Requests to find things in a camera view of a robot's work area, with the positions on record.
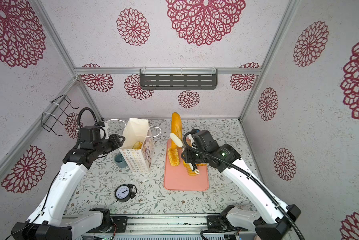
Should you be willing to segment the pale yellow square bread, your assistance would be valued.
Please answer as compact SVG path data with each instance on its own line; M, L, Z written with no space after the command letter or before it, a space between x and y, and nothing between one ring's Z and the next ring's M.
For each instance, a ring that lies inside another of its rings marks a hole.
M142 145L143 145L143 142L136 142L136 143L133 145L132 149L133 149L133 150L140 150L140 149L142 148Z

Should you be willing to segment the white paper bag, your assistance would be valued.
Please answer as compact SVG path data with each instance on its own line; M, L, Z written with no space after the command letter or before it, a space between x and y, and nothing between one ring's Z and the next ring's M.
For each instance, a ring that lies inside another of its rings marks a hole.
M119 119L110 119L112 122L123 123L122 136L125 141L119 152L133 173L148 174L151 169L154 154L153 139L161 134L161 128L151 127L147 119L130 118L127 122Z

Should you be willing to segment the long baguette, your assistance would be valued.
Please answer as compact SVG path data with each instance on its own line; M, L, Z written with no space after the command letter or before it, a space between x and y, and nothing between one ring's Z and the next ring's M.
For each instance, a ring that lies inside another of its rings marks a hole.
M171 133L174 133L181 140L183 140L182 120L181 116L177 112L174 112L171 116ZM177 148L173 141L171 141L171 148Z

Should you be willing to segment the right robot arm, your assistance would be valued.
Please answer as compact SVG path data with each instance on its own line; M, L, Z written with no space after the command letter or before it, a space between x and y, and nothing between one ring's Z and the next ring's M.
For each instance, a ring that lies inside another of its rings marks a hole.
M251 231L261 240L281 240L293 229L299 239L305 238L296 224L301 210L274 195L232 146L219 146L207 130L193 129L182 138L171 133L170 139L176 148L183 150L180 158L193 173L199 174L198 164L217 169L235 183L257 209L255 212L244 211L229 205L219 215L222 229L216 233Z

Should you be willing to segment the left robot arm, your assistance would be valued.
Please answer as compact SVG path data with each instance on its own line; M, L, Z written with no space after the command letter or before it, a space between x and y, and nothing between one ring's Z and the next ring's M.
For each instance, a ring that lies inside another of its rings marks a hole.
M98 229L108 232L113 226L109 210L94 208L71 222L62 218L76 187L95 160L122 147L125 137L108 135L105 127L87 126L79 130L77 143L63 159L47 194L23 223L11 230L15 240L75 240Z

